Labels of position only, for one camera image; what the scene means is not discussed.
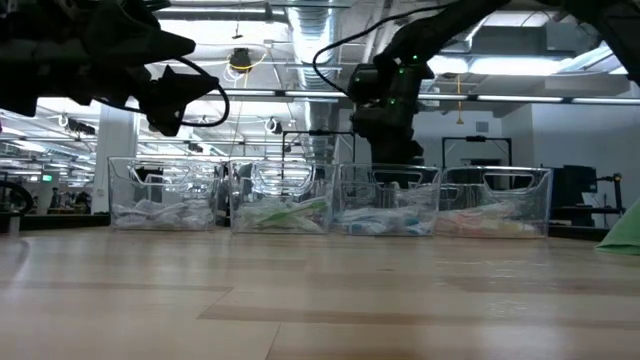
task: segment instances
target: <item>desk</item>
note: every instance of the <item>desk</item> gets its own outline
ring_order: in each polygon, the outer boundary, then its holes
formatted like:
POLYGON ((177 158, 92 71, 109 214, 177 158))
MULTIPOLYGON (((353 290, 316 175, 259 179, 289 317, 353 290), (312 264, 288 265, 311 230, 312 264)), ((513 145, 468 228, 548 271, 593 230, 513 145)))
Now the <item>desk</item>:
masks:
POLYGON ((23 233, 3 360, 640 359, 640 258, 577 240, 23 233))

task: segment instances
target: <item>green object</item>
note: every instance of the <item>green object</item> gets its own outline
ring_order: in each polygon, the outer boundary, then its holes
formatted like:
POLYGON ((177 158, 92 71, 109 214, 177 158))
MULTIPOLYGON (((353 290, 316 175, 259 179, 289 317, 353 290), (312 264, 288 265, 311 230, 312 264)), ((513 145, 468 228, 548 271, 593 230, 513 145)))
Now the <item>green object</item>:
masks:
POLYGON ((322 201, 314 201, 307 204, 301 204, 300 207, 297 207, 291 211, 279 212, 269 216, 268 218, 261 220, 258 222, 259 225, 265 223, 280 223, 286 220, 289 220, 292 216, 310 216, 315 211, 323 211, 327 208, 327 203, 322 201))
POLYGON ((596 250, 620 255, 640 255, 640 200, 615 224, 596 246, 596 250))

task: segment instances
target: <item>white wall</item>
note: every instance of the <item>white wall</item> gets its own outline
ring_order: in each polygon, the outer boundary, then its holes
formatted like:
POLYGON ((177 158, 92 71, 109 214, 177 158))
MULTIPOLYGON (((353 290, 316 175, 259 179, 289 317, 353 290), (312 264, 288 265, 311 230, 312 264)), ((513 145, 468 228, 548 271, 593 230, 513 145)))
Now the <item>white wall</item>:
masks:
MULTIPOLYGON (((534 105, 536 164, 596 168, 601 176, 622 173, 623 206, 640 197, 640 107, 534 105)), ((597 200, 614 205, 613 185, 598 184, 597 200)))
MULTIPOLYGON (((442 138, 466 137, 482 135, 486 137, 502 137, 502 122, 493 117, 492 112, 465 111, 462 113, 463 125, 459 125, 458 113, 455 111, 442 115, 439 112, 423 112, 413 118, 414 138, 424 148, 426 165, 442 166, 442 138), (476 132, 476 121, 489 123, 489 132, 476 132)), ((447 142, 447 167, 468 164, 468 159, 500 159, 501 165, 508 165, 505 142, 468 143, 464 141, 447 142)))
POLYGON ((502 118, 502 136, 513 142, 513 165, 538 167, 534 161, 533 106, 525 105, 502 118))

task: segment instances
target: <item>metal frame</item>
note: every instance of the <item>metal frame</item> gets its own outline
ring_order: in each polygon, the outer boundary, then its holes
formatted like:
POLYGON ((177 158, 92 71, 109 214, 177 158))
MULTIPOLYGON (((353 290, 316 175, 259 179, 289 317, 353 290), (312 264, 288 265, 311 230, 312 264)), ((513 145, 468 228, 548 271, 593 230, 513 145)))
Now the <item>metal frame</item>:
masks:
POLYGON ((448 140, 464 140, 466 142, 487 142, 487 141, 505 141, 507 143, 507 156, 509 157, 509 166, 513 166, 513 152, 511 138, 488 138, 484 136, 467 136, 467 137, 443 137, 442 138, 442 168, 447 167, 447 150, 448 140))
POLYGON ((351 135, 351 138, 352 138, 351 145, 353 147, 353 150, 351 151, 351 158, 354 163, 356 162, 356 134, 351 131, 328 131, 328 130, 283 131, 282 132, 282 161, 284 161, 285 149, 287 147, 287 135, 289 134, 308 134, 309 136, 351 135))

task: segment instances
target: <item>ceiling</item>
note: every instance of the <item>ceiling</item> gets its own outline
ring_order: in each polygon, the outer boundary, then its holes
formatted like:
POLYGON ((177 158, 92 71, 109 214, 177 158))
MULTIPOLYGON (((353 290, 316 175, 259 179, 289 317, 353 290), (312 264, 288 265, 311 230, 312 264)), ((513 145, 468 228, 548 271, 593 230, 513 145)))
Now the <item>ceiling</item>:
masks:
MULTIPOLYGON (((292 41, 294 36, 292 36, 290 24, 278 21, 271 23, 237 21, 239 17, 228 17, 226 21, 219 21, 222 15, 218 12, 221 9, 260 10, 264 7, 264 3, 245 2, 240 5, 240 3, 231 4, 229 1, 187 0, 176 0, 174 3, 182 5, 175 8, 180 10, 177 16, 175 13, 167 13, 170 16, 158 15, 162 19, 163 29, 194 39, 198 46, 188 58, 210 74, 219 77, 225 89, 299 89, 302 87, 299 72, 304 71, 301 69, 308 69, 308 66, 299 64, 297 61, 296 51, 297 49, 299 51, 299 47, 296 48, 292 41), (206 8, 203 4, 214 7, 206 8), (215 18, 216 21, 207 20, 205 16, 207 14, 213 14, 209 17, 215 18), (229 69, 228 57, 234 48, 249 49, 253 67, 246 75, 239 75, 229 69)), ((271 2, 271 5, 274 14, 285 16, 292 3, 295 1, 276 1, 271 2)), ((320 4, 319 9, 325 9, 322 4, 331 3, 332 6, 337 6, 330 10, 330 17, 335 20, 335 40, 337 40, 362 31, 383 16, 428 6, 435 2, 341 0, 314 1, 313 3, 320 4)), ((334 54, 332 62, 325 66, 327 71, 333 72, 338 84, 346 86, 355 66, 371 61, 372 55, 384 48, 398 28, 399 24, 389 23, 377 32, 371 33, 369 37, 356 39, 340 47, 334 54)), ((440 93, 580 96, 615 96, 628 90, 628 81, 624 75, 609 74, 618 70, 621 65, 615 56, 603 54, 606 49, 602 50, 603 44, 598 34, 588 25, 578 24, 571 16, 566 16, 556 9, 545 8, 532 1, 513 1, 505 9, 485 19, 477 30, 472 41, 468 44, 461 42, 469 46, 469 51, 460 52, 453 48, 444 50, 429 63, 438 76, 433 81, 425 82, 423 90, 440 93), (580 63, 577 62, 579 56, 582 56, 580 63), (509 65, 496 67, 495 64, 489 65, 487 59, 494 62, 496 59, 502 60, 501 64, 509 65), (522 59, 537 59, 536 61, 542 60, 542 62, 522 62, 520 65, 513 65, 514 61, 522 59), (511 71, 513 74, 500 74, 501 71, 511 71), (449 72, 463 72, 463 74, 459 76, 447 74, 449 72), (539 74, 538 76, 523 75, 526 72, 539 74)), ((310 51, 317 49, 315 45, 307 44, 310 51)), ((147 68, 152 76, 159 77, 167 65, 178 72, 191 71, 182 64, 171 61, 148 65, 147 68)), ((308 130, 310 125, 309 115, 305 112, 308 106, 304 101, 256 102, 240 101, 233 97, 231 101, 231 116, 225 124, 216 128, 183 127, 178 138, 193 141, 219 141, 220 144, 215 146, 202 145, 205 154, 216 156, 279 156, 281 147, 278 142, 281 136, 266 131, 265 123, 274 119, 279 121, 285 130, 308 130), (238 145, 241 141, 273 142, 274 145, 238 145)), ((69 163, 75 159, 73 161, 76 164, 91 168, 93 166, 91 158, 94 156, 92 153, 95 153, 96 148, 94 138, 73 133, 66 125, 67 120, 71 118, 99 131, 99 104, 94 102, 92 106, 83 107, 67 99, 45 98, 40 99, 38 105, 37 117, 33 119, 8 112, 2 113, 2 126, 5 129, 3 136, 19 135, 54 140, 84 138, 86 141, 37 141, 29 142, 31 145, 26 146, 4 141, 5 154, 2 167, 10 172, 42 168, 50 163, 43 160, 49 157, 58 159, 60 161, 55 162, 61 163, 69 163), (10 157, 35 157, 40 160, 9 162, 10 157)), ((457 109, 455 102, 430 102, 428 107, 429 111, 440 112, 453 109, 457 109)), ((465 103, 463 109, 492 111, 494 116, 500 117, 513 111, 514 107, 501 103, 465 103)), ((185 121, 215 121, 221 116, 222 110, 223 104, 220 101, 195 101, 187 107, 185 121)), ((185 144, 145 143, 145 140, 160 139, 162 136, 149 130, 144 117, 140 117, 139 121, 141 122, 139 154, 191 154, 185 144)), ((303 146, 292 149, 290 154, 292 157, 308 156, 313 151, 312 147, 322 146, 318 142, 311 144, 311 140, 306 136, 302 136, 298 141, 303 146)), ((332 143, 328 141, 327 146, 331 147, 332 143)), ((90 176, 78 179, 84 182, 90 180, 90 176)))

